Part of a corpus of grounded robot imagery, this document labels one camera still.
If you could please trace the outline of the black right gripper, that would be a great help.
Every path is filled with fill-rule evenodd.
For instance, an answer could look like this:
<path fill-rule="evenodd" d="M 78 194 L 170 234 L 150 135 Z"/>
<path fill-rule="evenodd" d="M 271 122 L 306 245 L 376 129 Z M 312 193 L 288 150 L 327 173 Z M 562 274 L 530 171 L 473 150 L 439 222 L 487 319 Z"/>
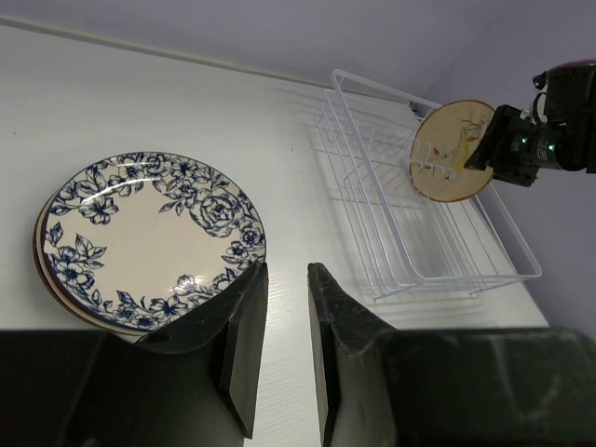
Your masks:
<path fill-rule="evenodd" d="M 496 108 L 466 169 L 492 168 L 494 178 L 532 185 L 542 169 L 595 172 L 595 62 L 572 61 L 533 77 L 527 117 Z"/>

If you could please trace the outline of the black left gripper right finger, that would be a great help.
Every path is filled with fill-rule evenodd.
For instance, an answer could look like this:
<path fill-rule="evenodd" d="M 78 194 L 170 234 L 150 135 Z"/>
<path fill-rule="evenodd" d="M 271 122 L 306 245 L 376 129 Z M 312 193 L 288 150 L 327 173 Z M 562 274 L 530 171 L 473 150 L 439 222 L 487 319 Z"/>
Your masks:
<path fill-rule="evenodd" d="M 559 328 L 399 330 L 307 268 L 325 446 L 591 446 L 595 344 Z"/>

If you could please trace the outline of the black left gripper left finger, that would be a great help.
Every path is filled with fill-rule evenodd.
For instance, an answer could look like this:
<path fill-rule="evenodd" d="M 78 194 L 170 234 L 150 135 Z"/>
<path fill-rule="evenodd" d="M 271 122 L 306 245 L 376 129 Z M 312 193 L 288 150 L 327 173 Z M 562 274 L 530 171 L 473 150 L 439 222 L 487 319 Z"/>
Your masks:
<path fill-rule="evenodd" d="M 240 446 L 252 436 L 268 299 L 255 263 L 131 343 L 102 331 L 1 334 L 5 446 Z"/>

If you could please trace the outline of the yellow brown plate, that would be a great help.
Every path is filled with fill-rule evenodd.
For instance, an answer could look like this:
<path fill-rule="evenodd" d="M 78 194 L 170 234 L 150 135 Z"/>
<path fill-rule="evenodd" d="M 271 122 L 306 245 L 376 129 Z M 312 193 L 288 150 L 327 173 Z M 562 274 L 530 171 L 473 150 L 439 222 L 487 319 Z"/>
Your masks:
<path fill-rule="evenodd" d="M 416 131 L 410 153 L 415 190 L 430 200 L 450 203 L 477 195 L 491 182 L 491 168 L 467 169 L 494 116 L 495 108 L 462 100 L 433 111 Z"/>

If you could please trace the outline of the blue white patterned plate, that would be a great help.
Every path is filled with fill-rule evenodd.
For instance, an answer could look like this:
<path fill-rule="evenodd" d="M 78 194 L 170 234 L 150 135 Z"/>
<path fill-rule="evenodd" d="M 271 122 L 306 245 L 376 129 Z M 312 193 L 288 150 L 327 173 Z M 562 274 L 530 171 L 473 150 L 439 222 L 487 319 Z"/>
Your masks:
<path fill-rule="evenodd" d="M 50 200 L 40 249 L 50 279 L 69 304 L 117 327 L 163 327 L 265 258 L 264 225 L 248 196 L 187 156 L 111 156 Z"/>

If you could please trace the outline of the red and teal plate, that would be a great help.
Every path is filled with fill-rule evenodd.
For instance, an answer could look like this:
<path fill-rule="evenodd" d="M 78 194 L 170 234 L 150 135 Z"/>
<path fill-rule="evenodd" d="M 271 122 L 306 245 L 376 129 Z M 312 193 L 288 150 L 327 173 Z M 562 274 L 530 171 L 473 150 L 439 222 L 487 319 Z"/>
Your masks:
<path fill-rule="evenodd" d="M 97 318 L 92 317 L 91 315 L 87 314 L 83 310 L 80 310 L 73 304 L 69 304 L 66 298 L 58 291 L 58 289 L 54 286 L 53 281 L 50 279 L 50 275 L 46 270 L 45 263 L 43 261 L 43 256 L 40 254 L 40 249 L 42 248 L 41 242 L 41 224 L 47 215 L 49 210 L 51 200 L 49 199 L 43 206 L 43 208 L 39 211 L 39 214 L 36 218 L 34 224 L 34 231 L 33 231 L 33 241 L 32 241 L 32 251 L 33 251 L 33 258 L 34 258 L 34 265 L 36 271 L 44 284 L 46 290 L 50 293 L 52 298 L 69 314 L 72 316 L 80 319 L 81 321 L 86 322 L 87 324 L 93 326 L 97 329 L 108 330 L 111 332 L 115 332 L 118 334 L 132 336 L 141 338 L 144 336 L 144 332 L 134 331 L 127 328 L 117 327 L 115 325 L 111 325 L 105 322 L 98 320 Z"/>

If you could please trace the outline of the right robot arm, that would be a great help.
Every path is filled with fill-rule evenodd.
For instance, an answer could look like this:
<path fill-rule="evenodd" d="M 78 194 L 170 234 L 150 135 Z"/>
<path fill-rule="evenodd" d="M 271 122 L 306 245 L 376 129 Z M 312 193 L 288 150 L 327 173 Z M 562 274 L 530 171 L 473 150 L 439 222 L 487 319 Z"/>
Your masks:
<path fill-rule="evenodd" d="M 542 169 L 595 172 L 595 62 L 572 61 L 533 78 L 529 110 L 496 108 L 466 169 L 529 187 Z"/>

